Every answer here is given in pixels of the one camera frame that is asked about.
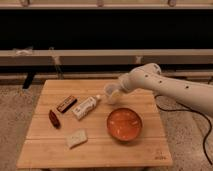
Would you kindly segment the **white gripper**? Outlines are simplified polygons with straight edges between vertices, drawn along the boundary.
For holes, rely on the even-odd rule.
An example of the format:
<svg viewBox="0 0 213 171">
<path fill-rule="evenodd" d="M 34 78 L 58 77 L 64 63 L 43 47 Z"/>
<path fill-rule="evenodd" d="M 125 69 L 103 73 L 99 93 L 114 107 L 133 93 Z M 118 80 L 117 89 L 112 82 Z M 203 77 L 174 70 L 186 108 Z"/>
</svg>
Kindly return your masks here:
<svg viewBox="0 0 213 171">
<path fill-rule="evenodd" d="M 123 74 L 118 77 L 118 82 L 120 85 L 120 90 L 129 93 L 129 74 Z M 104 87 L 104 92 L 106 95 L 111 95 L 110 102 L 116 104 L 122 97 L 122 93 L 119 91 L 119 86 L 117 83 L 109 83 Z"/>
</svg>

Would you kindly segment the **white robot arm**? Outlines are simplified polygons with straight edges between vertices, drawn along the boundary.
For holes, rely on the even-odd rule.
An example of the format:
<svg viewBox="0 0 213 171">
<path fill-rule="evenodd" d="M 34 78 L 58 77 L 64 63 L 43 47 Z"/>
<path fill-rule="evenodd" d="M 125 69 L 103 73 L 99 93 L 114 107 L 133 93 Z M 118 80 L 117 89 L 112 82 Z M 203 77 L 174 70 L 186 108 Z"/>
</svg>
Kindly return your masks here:
<svg viewBox="0 0 213 171">
<path fill-rule="evenodd" d="M 213 85 L 168 78 L 161 74 L 155 63 L 145 64 L 118 77 L 118 81 L 108 83 L 104 93 L 111 104 L 122 94 L 136 89 L 155 91 L 177 102 L 213 118 Z"/>
</svg>

